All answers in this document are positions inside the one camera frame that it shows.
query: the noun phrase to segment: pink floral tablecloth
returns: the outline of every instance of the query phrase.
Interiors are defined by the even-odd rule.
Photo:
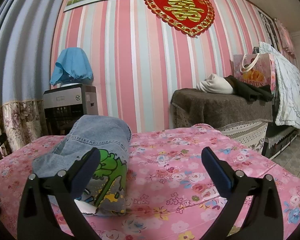
[[[32,160],[62,138],[42,137],[0,161],[1,219],[13,235]],[[127,214],[90,216],[87,221],[103,240],[200,239],[226,203],[201,163],[201,150],[206,146],[234,170],[252,177],[273,175],[286,239],[300,222],[300,179],[205,124],[134,134],[127,176]],[[232,232],[240,229],[251,199],[247,197]],[[58,207],[54,206],[54,212],[61,228],[70,233]]]

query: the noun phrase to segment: curtain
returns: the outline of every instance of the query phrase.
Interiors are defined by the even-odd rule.
[[[53,32],[62,0],[4,0],[0,6],[0,158],[47,133]]]
[[[293,58],[296,58],[294,46],[289,34],[289,31],[286,27],[282,25],[282,23],[278,19],[274,19],[275,25],[278,28],[279,36],[281,39],[283,49]]]

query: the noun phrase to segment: red heart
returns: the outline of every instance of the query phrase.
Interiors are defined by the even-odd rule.
[[[214,10],[209,0],[144,1],[163,21],[190,36],[204,32],[214,20]]]

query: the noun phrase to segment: pink curtain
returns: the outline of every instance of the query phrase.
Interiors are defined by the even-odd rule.
[[[278,19],[274,19],[274,21],[279,31],[283,49],[289,54],[289,56],[291,56],[292,58],[296,58],[294,52],[294,46],[289,31],[287,30],[286,27],[282,25],[282,23]]]

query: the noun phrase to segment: bag handle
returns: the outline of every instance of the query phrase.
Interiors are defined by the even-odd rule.
[[[241,73],[249,72],[256,65],[257,61],[259,60],[260,53],[257,53],[256,58],[254,59],[254,61],[252,61],[252,63],[247,68],[245,68],[244,65],[243,65],[243,62],[244,62],[244,59],[246,58],[246,56],[247,56],[247,54],[243,55],[242,64],[241,64],[241,67],[240,67],[240,72]]]

